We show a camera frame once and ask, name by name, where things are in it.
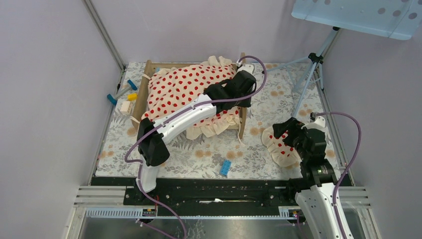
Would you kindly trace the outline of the wooden pet bed frame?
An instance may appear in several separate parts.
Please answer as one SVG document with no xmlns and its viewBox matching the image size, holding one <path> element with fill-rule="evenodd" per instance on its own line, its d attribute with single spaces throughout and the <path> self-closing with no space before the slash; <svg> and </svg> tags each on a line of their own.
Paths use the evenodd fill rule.
<svg viewBox="0 0 422 239">
<path fill-rule="evenodd" d="M 135 129 L 138 129 L 139 127 L 138 121 L 141 119 L 141 116 L 146 112 L 148 108 L 147 97 L 149 95 L 149 90 L 148 90 L 149 79 L 147 77 L 151 77 L 158 68 L 166 68 L 166 69 L 172 68 L 172 67 L 182 68 L 182 67 L 187 67 L 193 64 L 196 64 L 196 63 L 186 63 L 186 62 L 166 63 L 166 62 L 152 62 L 151 60 L 146 61 L 146 65 L 143 71 L 145 76 L 141 77 L 141 83 L 137 92 L 137 100 L 134 103 L 133 113 L 131 115 L 131 123 Z M 246 113 L 247 113 L 246 108 L 240 108 L 240 111 L 239 111 L 240 123 L 227 128 L 227 129 L 237 129 L 238 136 L 240 139 L 243 139 L 243 135 L 244 135 L 245 125 L 246 125 Z"/>
</svg>

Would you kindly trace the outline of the large strawberry print cushion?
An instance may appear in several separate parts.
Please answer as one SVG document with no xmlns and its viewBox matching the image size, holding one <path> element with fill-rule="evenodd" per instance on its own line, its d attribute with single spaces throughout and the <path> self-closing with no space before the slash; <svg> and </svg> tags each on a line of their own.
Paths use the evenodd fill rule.
<svg viewBox="0 0 422 239">
<path fill-rule="evenodd" d="M 236 73 L 232 61 L 222 56 L 210 56 L 207 61 L 186 67 L 163 68 L 148 79 L 147 109 L 141 119 L 156 120 L 174 113 L 195 100 L 211 84 L 231 80 Z M 224 110 L 187 128 L 187 139 L 212 137 L 231 128 L 243 138 L 244 120 L 241 107 Z"/>
</svg>

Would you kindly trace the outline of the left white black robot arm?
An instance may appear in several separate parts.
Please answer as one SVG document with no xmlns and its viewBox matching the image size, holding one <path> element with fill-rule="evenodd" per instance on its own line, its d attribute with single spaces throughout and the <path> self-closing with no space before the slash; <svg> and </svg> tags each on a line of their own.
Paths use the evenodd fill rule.
<svg viewBox="0 0 422 239">
<path fill-rule="evenodd" d="M 233 107 L 250 106 L 250 95 L 256 90 L 253 71 L 253 65 L 243 65 L 233 79 L 208 86 L 195 100 L 169 116 L 155 121 L 145 118 L 140 122 L 136 146 L 142 165 L 136 179 L 139 188 L 135 198 L 141 204 L 147 205 L 154 200 L 153 190 L 156 188 L 159 166 L 170 157 L 167 148 L 170 141 L 201 120 Z"/>
</svg>

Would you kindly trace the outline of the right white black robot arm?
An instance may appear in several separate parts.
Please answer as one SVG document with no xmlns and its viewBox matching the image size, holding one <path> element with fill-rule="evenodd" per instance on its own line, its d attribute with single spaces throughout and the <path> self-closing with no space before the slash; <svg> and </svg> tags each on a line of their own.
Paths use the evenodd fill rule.
<svg viewBox="0 0 422 239">
<path fill-rule="evenodd" d="M 303 123 L 291 117 L 272 126 L 275 137 L 294 149 L 301 159 L 301 178 L 290 179 L 285 197 L 298 205 L 316 239 L 351 239 L 353 234 L 341 205 L 335 171 L 325 157 L 325 119 Z"/>
</svg>

